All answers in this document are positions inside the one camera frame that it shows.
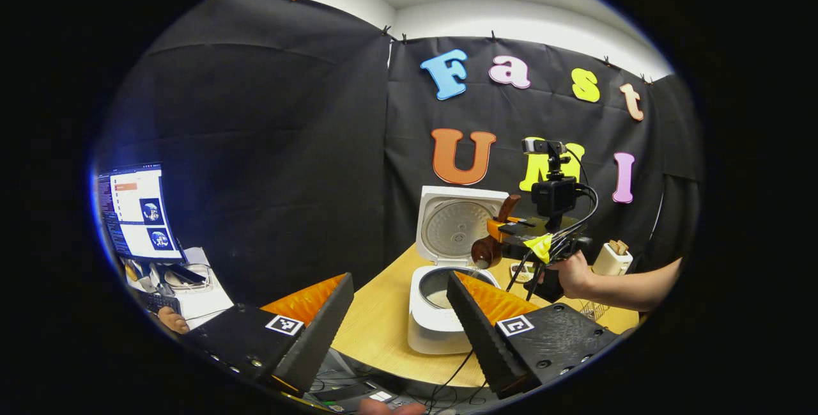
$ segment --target monitor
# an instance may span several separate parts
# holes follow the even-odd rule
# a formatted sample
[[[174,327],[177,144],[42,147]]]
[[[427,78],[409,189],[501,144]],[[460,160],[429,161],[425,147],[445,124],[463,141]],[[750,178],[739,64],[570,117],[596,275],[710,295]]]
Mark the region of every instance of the monitor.
[[[102,224],[120,257],[155,263],[184,263],[167,222],[159,162],[101,172],[96,194]]]

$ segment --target wire basket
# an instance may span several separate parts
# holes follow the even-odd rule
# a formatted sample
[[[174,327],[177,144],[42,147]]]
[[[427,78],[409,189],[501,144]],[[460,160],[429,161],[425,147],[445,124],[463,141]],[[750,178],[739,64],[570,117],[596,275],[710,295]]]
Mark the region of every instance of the wire basket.
[[[610,307],[605,304],[598,304],[598,302],[589,301],[586,304],[582,305],[582,313],[583,316],[586,318],[591,319],[591,321],[599,321],[599,318],[605,314],[605,311],[608,311]]]

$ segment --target wrist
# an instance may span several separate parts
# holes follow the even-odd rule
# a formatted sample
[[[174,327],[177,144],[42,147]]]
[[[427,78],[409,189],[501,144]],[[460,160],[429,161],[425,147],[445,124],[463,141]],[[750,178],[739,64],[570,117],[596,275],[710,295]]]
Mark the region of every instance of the wrist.
[[[584,276],[584,278],[582,279],[582,283],[579,286],[580,297],[588,299],[588,301],[593,301],[594,297],[596,297],[597,292],[599,292],[600,278],[602,278],[602,276],[591,271],[590,267],[588,267],[587,275]]]

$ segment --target yellow tape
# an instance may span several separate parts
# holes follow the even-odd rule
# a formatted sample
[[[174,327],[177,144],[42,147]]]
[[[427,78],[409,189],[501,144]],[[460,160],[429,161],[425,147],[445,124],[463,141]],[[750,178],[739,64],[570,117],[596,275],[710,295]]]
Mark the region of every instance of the yellow tape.
[[[552,248],[552,235],[550,233],[541,235],[540,237],[532,240],[524,240],[523,244],[531,249],[534,254],[540,258],[540,260],[544,261],[545,264],[548,264],[550,261],[548,252]]]

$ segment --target keyboard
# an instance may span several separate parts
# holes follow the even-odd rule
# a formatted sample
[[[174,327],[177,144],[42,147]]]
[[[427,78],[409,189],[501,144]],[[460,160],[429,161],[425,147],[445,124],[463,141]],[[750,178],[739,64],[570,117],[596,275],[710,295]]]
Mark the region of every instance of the keyboard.
[[[138,301],[151,313],[158,313],[163,306],[173,308],[173,311],[181,314],[181,304],[175,297],[166,297],[159,294],[149,294],[142,290],[134,289],[137,292]]]

